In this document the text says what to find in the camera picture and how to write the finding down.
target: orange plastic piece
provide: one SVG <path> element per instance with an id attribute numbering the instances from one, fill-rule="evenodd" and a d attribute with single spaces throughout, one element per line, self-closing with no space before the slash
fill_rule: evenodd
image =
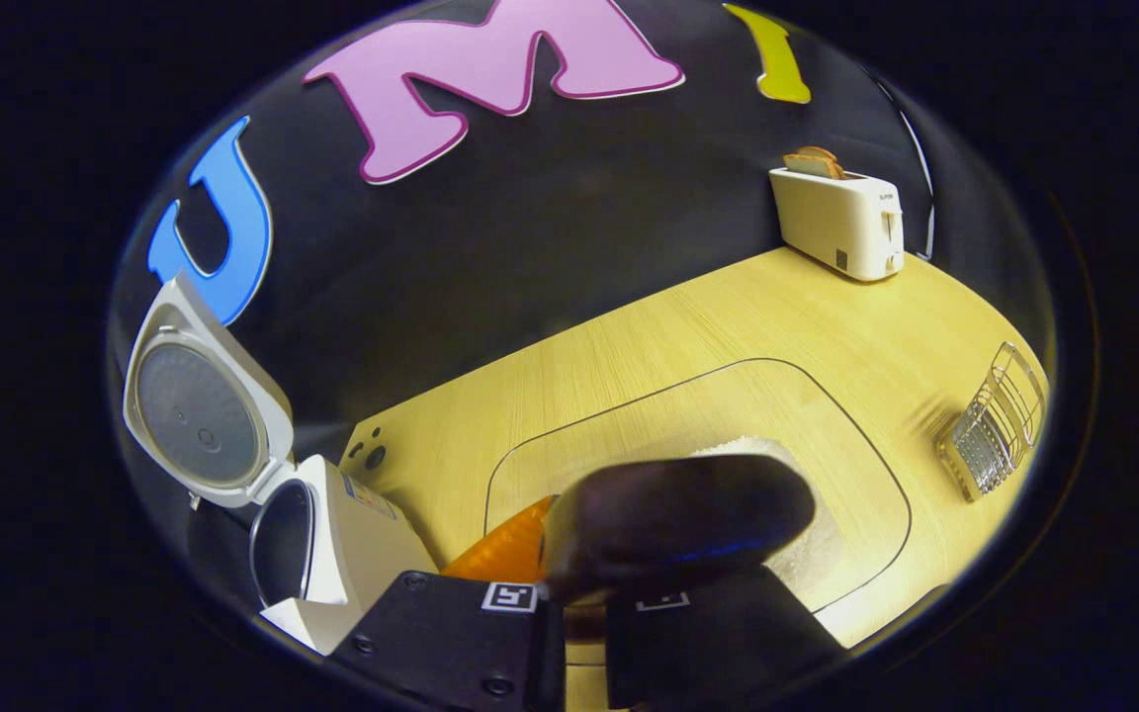
<path id="1" fill-rule="evenodd" d="M 543 497 L 494 527 L 468 547 L 442 575 L 472 581 L 507 581 L 533 584 L 539 576 L 539 545 L 543 540 L 543 516 L 556 496 Z"/>

